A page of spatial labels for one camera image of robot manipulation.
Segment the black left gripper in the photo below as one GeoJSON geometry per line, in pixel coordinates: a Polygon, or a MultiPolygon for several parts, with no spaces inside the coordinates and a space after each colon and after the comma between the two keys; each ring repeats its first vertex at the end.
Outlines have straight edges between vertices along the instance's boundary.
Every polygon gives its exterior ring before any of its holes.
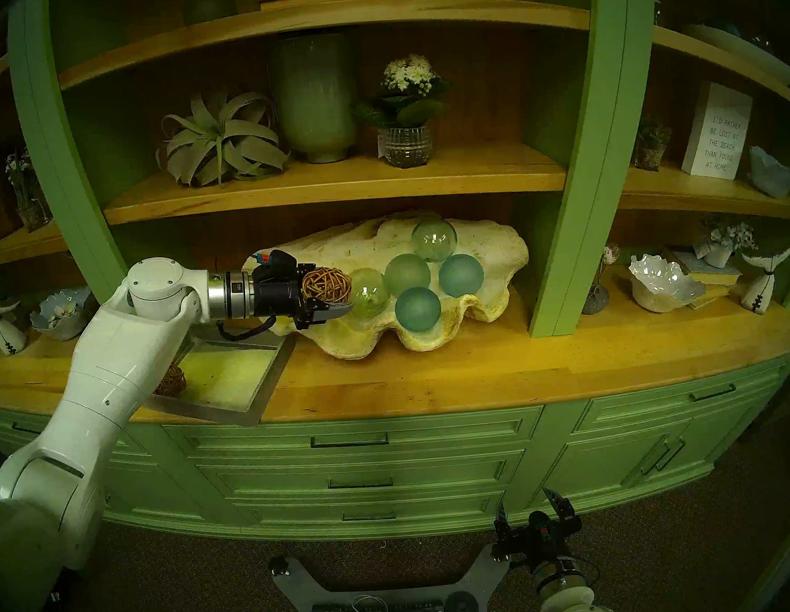
{"type": "Polygon", "coordinates": [[[257,266],[252,270],[256,318],[265,318],[257,332],[269,330],[278,316],[290,317],[297,329],[321,325],[348,315],[351,302],[326,302],[306,298],[302,282],[317,269],[314,263],[299,263],[282,250],[255,252],[257,266]]]}

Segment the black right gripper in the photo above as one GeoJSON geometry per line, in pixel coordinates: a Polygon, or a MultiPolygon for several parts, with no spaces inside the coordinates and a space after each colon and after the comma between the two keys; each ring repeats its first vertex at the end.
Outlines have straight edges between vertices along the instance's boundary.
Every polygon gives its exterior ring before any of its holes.
{"type": "Polygon", "coordinates": [[[537,510],[530,514],[527,524],[514,528],[506,517],[504,502],[499,502],[494,516],[494,561],[510,561],[511,567],[518,567],[572,559],[567,539],[580,532],[582,518],[567,497],[550,488],[542,488],[542,492],[558,518],[537,510]]]}

